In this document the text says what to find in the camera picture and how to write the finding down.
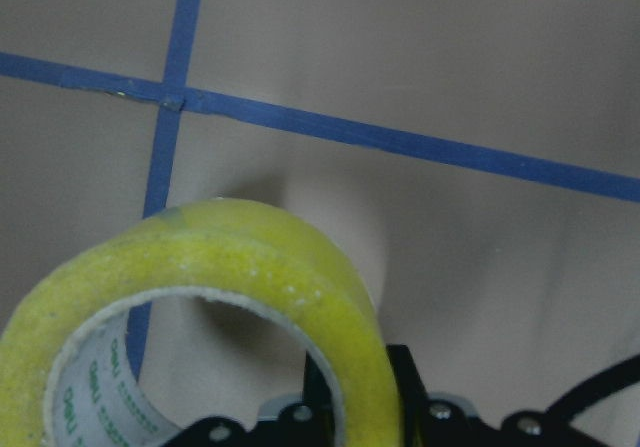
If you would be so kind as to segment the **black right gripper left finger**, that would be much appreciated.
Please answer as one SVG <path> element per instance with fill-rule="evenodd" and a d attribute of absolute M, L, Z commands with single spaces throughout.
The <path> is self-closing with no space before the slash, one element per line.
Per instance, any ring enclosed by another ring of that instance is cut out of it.
<path fill-rule="evenodd" d="M 314 414 L 333 417 L 333 398 L 319 365 L 309 352 L 305 353 L 302 402 Z"/>

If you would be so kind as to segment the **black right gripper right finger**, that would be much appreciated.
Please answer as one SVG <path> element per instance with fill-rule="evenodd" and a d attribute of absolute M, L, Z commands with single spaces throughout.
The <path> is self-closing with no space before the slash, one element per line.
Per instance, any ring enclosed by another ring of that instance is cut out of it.
<path fill-rule="evenodd" d="M 424 414 L 429 397 L 414 358 L 409 347 L 403 344 L 389 344 L 386 351 L 400 397 L 402 445 L 425 446 Z"/>

